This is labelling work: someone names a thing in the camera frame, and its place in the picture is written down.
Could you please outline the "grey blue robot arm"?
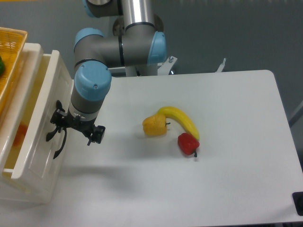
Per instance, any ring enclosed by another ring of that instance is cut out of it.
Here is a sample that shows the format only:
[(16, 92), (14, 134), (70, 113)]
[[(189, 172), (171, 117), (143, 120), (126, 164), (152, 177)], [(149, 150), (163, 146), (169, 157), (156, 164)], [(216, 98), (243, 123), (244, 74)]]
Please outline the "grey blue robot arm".
[(95, 120), (111, 86), (110, 68), (154, 65), (166, 60), (166, 38), (156, 29), (149, 0), (85, 0), (84, 8), (91, 17), (122, 16), (124, 34), (105, 37), (95, 28), (84, 28), (75, 37), (75, 76), (71, 102), (64, 110), (61, 102), (47, 133), (51, 140), (56, 133), (72, 128), (81, 132), (89, 143), (100, 143), (105, 127)]

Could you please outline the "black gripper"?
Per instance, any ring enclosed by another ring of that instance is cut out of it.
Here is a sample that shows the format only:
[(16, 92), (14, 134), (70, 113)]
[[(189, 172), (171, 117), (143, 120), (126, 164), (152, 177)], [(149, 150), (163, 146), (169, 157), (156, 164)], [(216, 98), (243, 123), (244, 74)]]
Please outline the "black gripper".
[(85, 137), (89, 137), (87, 145), (91, 143), (100, 144), (105, 134), (105, 126), (94, 126), (95, 119), (84, 121), (79, 116), (74, 117), (70, 111), (66, 113), (60, 100), (56, 101), (56, 110), (54, 111), (50, 123), (55, 125), (53, 132), (61, 132), (63, 128), (72, 128), (81, 132)]

